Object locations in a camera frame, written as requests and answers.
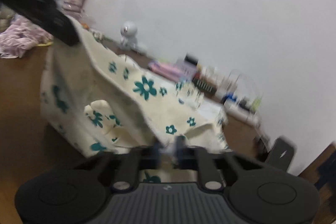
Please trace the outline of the pink floral ruffled garment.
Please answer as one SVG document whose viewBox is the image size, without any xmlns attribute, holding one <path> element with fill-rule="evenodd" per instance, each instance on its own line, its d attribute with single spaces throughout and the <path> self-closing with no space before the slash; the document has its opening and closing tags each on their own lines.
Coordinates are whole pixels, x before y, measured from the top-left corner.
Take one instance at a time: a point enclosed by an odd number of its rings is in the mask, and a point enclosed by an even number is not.
<svg viewBox="0 0 336 224">
<path fill-rule="evenodd" d="M 22 58 L 23 55 L 39 43 L 54 37 L 30 20 L 17 15 L 10 26 L 1 33 L 1 59 Z"/>
</svg>

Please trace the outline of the black wireless charger phone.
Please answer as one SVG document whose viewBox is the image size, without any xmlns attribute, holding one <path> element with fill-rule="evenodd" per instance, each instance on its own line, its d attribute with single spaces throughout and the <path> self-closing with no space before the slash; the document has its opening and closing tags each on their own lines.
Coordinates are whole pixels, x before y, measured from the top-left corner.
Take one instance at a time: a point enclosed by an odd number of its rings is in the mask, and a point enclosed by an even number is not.
<svg viewBox="0 0 336 224">
<path fill-rule="evenodd" d="M 273 143 L 265 163 L 287 172 L 295 156 L 295 152 L 295 144 L 288 138 L 281 136 Z"/>
</svg>

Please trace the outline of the white small device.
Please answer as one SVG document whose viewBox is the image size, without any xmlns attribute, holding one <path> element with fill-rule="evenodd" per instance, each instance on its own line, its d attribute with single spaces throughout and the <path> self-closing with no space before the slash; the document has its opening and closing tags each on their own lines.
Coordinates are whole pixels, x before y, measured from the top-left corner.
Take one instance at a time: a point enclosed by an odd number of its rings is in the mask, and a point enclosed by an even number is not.
<svg viewBox="0 0 336 224">
<path fill-rule="evenodd" d="M 145 55 L 147 53 L 147 46 L 143 43 L 138 43 L 134 46 L 134 50 L 141 55 Z"/>
</svg>

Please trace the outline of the white power strip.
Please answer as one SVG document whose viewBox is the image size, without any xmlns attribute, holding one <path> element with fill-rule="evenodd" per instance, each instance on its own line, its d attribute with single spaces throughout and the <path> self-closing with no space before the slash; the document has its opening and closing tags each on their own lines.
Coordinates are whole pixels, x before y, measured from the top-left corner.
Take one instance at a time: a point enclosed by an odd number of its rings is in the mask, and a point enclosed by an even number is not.
<svg viewBox="0 0 336 224">
<path fill-rule="evenodd" d="M 231 101 L 226 101 L 223 106 L 228 115 L 241 122 L 251 126 L 257 126 L 260 123 L 260 119 L 257 114 L 251 114 Z"/>
</svg>

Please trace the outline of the white round robot figurine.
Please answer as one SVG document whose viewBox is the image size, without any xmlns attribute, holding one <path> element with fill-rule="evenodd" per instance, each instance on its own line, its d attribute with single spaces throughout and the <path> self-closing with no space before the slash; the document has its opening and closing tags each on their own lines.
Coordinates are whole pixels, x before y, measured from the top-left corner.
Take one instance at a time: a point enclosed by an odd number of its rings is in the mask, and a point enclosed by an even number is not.
<svg viewBox="0 0 336 224">
<path fill-rule="evenodd" d="M 125 22 L 120 29 L 121 39 L 120 45 L 126 50 L 136 50 L 137 49 L 137 35 L 138 28 L 135 23 L 131 21 Z"/>
</svg>

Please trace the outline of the small black box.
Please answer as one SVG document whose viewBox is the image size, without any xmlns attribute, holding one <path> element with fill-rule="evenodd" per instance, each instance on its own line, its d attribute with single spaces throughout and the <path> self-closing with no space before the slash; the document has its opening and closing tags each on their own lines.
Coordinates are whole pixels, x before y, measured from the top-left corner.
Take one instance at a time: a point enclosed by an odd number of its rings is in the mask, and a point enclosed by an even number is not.
<svg viewBox="0 0 336 224">
<path fill-rule="evenodd" d="M 195 56 L 189 55 L 187 54 L 184 58 L 184 62 L 189 63 L 193 66 L 197 66 L 198 65 L 198 58 L 196 58 Z"/>
</svg>

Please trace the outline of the lavender tin box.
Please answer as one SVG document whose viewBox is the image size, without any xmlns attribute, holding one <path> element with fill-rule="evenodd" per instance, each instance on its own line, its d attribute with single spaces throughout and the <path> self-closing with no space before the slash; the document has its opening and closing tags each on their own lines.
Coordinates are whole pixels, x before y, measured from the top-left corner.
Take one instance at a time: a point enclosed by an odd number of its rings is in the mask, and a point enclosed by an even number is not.
<svg viewBox="0 0 336 224">
<path fill-rule="evenodd" d="M 192 79 L 197 72 L 195 65 L 185 62 L 184 60 L 177 60 L 175 65 L 187 78 Z"/>
</svg>

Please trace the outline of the black phone stand clamp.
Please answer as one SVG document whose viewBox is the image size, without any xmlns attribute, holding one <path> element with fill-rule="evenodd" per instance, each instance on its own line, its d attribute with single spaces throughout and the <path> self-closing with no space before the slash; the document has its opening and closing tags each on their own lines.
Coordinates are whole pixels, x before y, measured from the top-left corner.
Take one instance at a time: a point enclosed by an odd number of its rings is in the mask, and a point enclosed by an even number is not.
<svg viewBox="0 0 336 224">
<path fill-rule="evenodd" d="M 258 135 L 253 141 L 257 151 L 256 159 L 265 162 L 269 155 L 269 138 L 266 135 Z"/>
</svg>

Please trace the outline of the dark tissue box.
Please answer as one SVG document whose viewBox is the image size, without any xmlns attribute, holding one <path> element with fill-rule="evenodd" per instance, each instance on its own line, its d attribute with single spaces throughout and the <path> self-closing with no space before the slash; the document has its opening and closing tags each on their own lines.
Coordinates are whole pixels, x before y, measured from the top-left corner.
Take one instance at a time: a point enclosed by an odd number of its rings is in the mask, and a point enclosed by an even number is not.
<svg viewBox="0 0 336 224">
<path fill-rule="evenodd" d="M 214 95 L 217 91 L 217 74 L 215 68 L 198 68 L 193 77 L 193 84 L 201 92 Z"/>
</svg>

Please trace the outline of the blue toy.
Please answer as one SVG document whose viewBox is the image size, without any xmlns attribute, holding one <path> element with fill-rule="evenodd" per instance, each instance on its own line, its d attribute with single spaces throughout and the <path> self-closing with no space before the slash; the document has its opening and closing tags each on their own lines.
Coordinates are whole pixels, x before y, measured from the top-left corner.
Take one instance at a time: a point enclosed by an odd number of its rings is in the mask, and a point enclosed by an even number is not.
<svg viewBox="0 0 336 224">
<path fill-rule="evenodd" d="M 222 104 L 225 104 L 227 101 L 236 102 L 237 96 L 233 93 L 227 93 L 221 100 Z"/>
</svg>

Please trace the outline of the pink blue purple-trimmed garment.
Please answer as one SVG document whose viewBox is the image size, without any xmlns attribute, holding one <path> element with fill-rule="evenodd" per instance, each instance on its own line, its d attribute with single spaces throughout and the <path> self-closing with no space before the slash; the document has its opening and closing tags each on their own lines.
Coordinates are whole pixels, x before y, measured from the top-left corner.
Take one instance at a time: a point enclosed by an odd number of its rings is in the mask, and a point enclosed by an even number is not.
<svg viewBox="0 0 336 224">
<path fill-rule="evenodd" d="M 169 63 L 151 61 L 150 63 L 148 63 L 147 68 L 150 71 L 174 82 L 178 82 L 182 77 L 185 76 L 180 69 L 178 69 L 175 65 Z"/>
</svg>

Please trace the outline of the cream green-flower garment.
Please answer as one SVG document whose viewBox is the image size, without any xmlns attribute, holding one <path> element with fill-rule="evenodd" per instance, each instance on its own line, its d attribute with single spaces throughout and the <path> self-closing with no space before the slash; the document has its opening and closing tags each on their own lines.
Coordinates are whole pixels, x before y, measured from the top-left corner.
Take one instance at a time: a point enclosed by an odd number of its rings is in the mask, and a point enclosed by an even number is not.
<svg viewBox="0 0 336 224">
<path fill-rule="evenodd" d="M 190 146 L 225 151 L 224 108 L 207 103 L 192 84 L 169 84 L 96 41 L 78 21 L 72 24 L 79 43 L 55 39 L 46 55 L 42 116 L 85 157 L 158 142 L 161 166 L 143 170 L 141 182 L 195 181 L 194 171 L 173 168 L 175 141 L 183 136 Z"/>
</svg>

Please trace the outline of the white charger plug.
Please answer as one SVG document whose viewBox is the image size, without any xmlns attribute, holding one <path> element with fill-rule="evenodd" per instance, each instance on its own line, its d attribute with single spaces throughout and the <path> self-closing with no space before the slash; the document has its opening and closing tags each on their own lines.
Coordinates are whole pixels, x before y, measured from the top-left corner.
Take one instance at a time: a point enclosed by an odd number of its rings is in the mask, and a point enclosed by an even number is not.
<svg viewBox="0 0 336 224">
<path fill-rule="evenodd" d="M 221 100 L 226 94 L 233 93 L 235 89 L 235 84 L 231 80 L 224 79 L 217 88 L 215 98 Z"/>
</svg>

